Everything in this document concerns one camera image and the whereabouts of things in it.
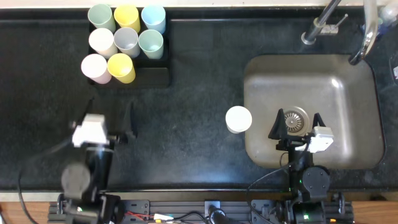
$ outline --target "faucet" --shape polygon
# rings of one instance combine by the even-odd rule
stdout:
[[[327,7],[323,10],[318,18],[313,20],[307,32],[301,36],[304,44],[312,45],[315,43],[318,35],[335,35],[338,33],[338,26],[348,17],[346,14],[342,20],[336,25],[326,25],[326,21],[331,13],[336,9],[341,0],[331,0]],[[363,0],[363,7],[365,12],[365,33],[363,43],[358,53],[349,57],[348,62],[352,65],[358,64],[371,50],[377,36],[378,16],[376,0]]]

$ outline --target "wooden surface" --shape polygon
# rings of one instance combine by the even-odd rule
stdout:
[[[47,222],[48,202],[27,202],[32,217],[41,223]],[[30,223],[19,202],[0,202],[7,224]],[[355,224],[398,223],[398,202],[353,202]]]

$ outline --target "stainless steel sink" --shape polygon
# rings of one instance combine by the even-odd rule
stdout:
[[[367,169],[380,162],[384,141],[379,119],[373,73],[362,61],[348,63],[348,55],[263,55],[245,70],[244,106],[252,114],[246,131],[246,150],[259,166],[279,167],[283,152],[268,139],[280,108],[289,134],[312,129],[320,113],[335,136],[325,151],[314,154],[314,163],[334,169]],[[287,163],[284,156],[282,164]]]

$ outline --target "black countertop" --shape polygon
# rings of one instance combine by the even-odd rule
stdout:
[[[98,92],[80,72],[88,50],[85,12],[3,11],[0,17],[0,189],[16,188],[24,159],[68,136],[68,123],[91,97],[117,119],[132,101],[139,137],[116,149],[112,191],[139,189],[243,189],[269,173],[244,149],[244,134],[231,134],[224,116],[243,105],[243,71],[262,54],[351,54],[361,44],[361,8],[349,12],[338,35],[301,43],[320,9],[169,9],[172,84],[166,89]],[[398,29],[375,43],[367,61],[374,70],[386,153],[369,170],[332,170],[332,189],[398,187]],[[83,152],[69,147],[29,166],[22,188],[60,190],[60,174]],[[281,172],[262,184],[286,190]]]

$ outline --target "faucet handle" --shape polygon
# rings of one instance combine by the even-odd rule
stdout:
[[[336,24],[324,25],[319,35],[336,35],[338,33],[338,27],[348,18],[348,14],[345,14],[342,19]]]

